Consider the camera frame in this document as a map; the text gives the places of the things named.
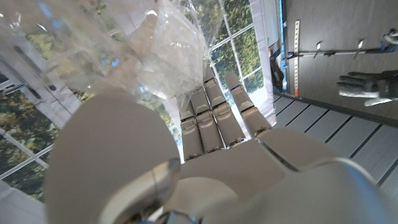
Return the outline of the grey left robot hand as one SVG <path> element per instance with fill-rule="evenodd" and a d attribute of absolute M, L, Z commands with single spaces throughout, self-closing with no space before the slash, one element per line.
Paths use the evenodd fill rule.
<path fill-rule="evenodd" d="M 49 223 L 396 223 L 397 204 L 325 143 L 273 128 L 233 72 L 246 125 L 223 108 L 213 76 L 186 113 L 184 154 L 160 116 L 104 81 L 55 141 L 45 179 Z"/>

